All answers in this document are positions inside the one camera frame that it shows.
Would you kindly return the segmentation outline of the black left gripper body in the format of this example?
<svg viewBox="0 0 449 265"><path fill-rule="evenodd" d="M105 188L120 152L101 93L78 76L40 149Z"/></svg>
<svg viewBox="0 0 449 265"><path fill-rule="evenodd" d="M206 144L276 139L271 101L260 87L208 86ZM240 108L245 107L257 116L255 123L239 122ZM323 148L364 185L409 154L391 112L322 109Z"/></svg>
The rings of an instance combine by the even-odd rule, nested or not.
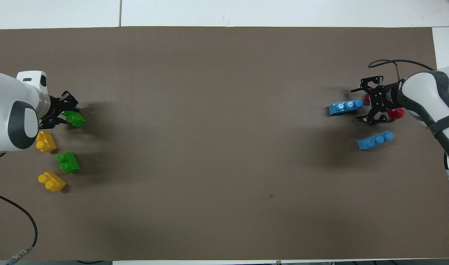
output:
<svg viewBox="0 0 449 265"><path fill-rule="evenodd" d="M50 107L48 110L48 119L57 118L64 111L64 99L50 97Z"/></svg>

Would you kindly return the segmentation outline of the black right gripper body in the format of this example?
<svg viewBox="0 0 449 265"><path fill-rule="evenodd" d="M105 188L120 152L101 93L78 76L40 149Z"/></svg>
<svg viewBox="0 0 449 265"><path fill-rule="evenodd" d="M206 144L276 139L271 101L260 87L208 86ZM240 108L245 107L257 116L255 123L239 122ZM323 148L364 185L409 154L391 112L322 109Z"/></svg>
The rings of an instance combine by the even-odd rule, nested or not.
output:
<svg viewBox="0 0 449 265"><path fill-rule="evenodd" d="M393 83L389 85L379 85L371 90L371 107L398 109L401 104L398 100L399 88L401 83Z"/></svg>

